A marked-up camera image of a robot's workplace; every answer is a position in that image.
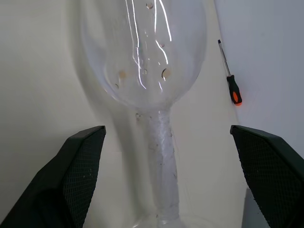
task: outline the clear glass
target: clear glass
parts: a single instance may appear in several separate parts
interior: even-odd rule
[[[206,47],[202,1],[100,0],[98,4],[106,63],[95,74],[105,90],[142,110],[171,106],[200,73]]]

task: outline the screwdriver handle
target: screwdriver handle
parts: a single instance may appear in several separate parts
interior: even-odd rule
[[[230,92],[230,97],[231,97],[232,102],[236,106],[241,106],[242,97],[241,97],[241,93],[239,92],[238,85],[234,79],[234,75],[228,76],[227,81],[228,81],[228,85],[229,85],[229,92]]]

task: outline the white surface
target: white surface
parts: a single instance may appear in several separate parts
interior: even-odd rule
[[[215,0],[243,96],[242,125],[283,137],[304,157],[304,1]]]
[[[99,94],[98,84],[86,77],[91,72],[77,42],[76,3],[0,3],[0,221],[68,136],[102,124],[107,135],[84,227],[121,227],[153,209],[141,127],[134,111]],[[219,227],[238,228],[246,186],[229,135],[237,119],[221,66],[214,4],[204,4],[203,70],[171,115],[180,210]]]

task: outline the wine glass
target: wine glass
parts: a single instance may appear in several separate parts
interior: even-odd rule
[[[184,223],[180,217],[170,126],[171,106],[194,84],[204,59],[207,26],[202,0],[101,0],[99,5],[105,42],[98,50],[82,11],[82,43],[89,65],[107,93],[136,109],[146,123],[157,213],[134,227],[212,227],[197,219],[185,218]]]

